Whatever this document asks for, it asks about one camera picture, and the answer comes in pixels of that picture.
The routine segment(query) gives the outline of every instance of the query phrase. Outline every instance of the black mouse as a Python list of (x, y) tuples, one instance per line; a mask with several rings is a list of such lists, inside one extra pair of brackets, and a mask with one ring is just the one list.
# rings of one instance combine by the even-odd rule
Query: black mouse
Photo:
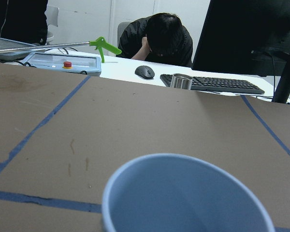
[(154, 71), (145, 65), (137, 67), (134, 73), (146, 80), (153, 79), (155, 76)]

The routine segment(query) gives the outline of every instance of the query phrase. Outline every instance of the blue tape line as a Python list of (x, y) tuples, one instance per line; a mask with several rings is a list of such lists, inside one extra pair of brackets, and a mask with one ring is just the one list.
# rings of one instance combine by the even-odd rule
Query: blue tape line
[(85, 211), (91, 213), (101, 213), (101, 205), (85, 202), (75, 202), (54, 198), (41, 198), (35, 196), (28, 196), (19, 193), (0, 191), (0, 200), (18, 202), (18, 203), (34, 203), (42, 206), (49, 206), (55, 208), (71, 209), (78, 211)]
[(265, 121), (258, 115), (256, 110), (252, 107), (245, 95), (241, 95), (243, 101), (246, 103), (248, 108), (252, 111), (255, 117), (262, 123), (262, 125), (267, 129), (267, 131), (272, 135), (272, 137), (278, 142), (278, 144), (288, 153), (290, 156), (290, 149), (280, 140), (280, 138), (272, 131), (272, 129), (265, 123)]
[(281, 227), (275, 227), (276, 232), (290, 232), (290, 229), (287, 228), (281, 228)]
[(46, 116), (37, 126), (34, 128), (10, 153), (9, 157), (6, 161), (0, 163), (0, 173), (2, 170), (11, 162), (11, 160), (23, 149), (23, 147), (26, 145), (28, 140), (31, 138), (31, 136), (37, 131), (40, 127), (45, 125), (67, 102), (68, 100), (86, 83), (86, 81), (90, 78), (90, 76), (87, 76), (84, 80), (82, 80), (81, 83), (78, 84), (78, 86), (73, 89), (73, 91), (65, 98), (62, 102), (60, 102), (52, 112), (49, 113), (48, 116)]

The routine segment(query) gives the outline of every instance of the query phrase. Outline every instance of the red button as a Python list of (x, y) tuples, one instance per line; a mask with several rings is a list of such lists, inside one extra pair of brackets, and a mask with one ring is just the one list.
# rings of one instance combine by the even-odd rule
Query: red button
[(63, 62), (63, 67), (64, 68), (71, 68), (72, 67), (72, 62), (70, 62), (70, 61)]

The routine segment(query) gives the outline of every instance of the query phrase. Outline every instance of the green handle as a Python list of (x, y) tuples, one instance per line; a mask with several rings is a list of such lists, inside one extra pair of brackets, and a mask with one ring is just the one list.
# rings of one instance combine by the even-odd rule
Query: green handle
[(101, 55), (101, 61), (104, 63), (104, 55), (102, 48), (114, 53), (115, 55), (118, 55), (121, 53), (121, 50), (117, 47), (114, 47), (113, 45), (106, 42), (106, 40), (101, 36), (95, 41), (89, 41), (89, 46), (96, 46), (96, 50), (98, 49), (100, 55)]

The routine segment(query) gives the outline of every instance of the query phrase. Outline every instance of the black hair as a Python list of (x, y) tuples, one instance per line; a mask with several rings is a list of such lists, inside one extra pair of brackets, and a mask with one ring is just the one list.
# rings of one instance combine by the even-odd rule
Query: black hair
[(158, 13), (151, 16), (145, 30), (152, 52), (164, 56), (176, 52), (184, 36), (179, 17), (170, 13)]

